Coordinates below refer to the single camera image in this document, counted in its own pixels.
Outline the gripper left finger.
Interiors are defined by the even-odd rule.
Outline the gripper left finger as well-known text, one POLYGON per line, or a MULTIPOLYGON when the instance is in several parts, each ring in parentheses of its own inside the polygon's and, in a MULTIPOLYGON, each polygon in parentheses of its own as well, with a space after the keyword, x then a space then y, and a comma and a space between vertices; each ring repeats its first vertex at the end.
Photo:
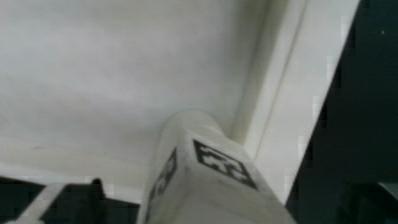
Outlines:
POLYGON ((112 199, 101 179, 52 184, 11 224, 137 224, 139 205, 112 199))

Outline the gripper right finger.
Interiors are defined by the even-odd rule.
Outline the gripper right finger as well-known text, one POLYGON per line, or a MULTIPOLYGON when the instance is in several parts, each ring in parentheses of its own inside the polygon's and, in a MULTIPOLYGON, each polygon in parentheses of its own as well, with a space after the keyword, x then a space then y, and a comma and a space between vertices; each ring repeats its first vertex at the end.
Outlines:
POLYGON ((398 224, 398 183, 345 185, 336 224, 398 224))

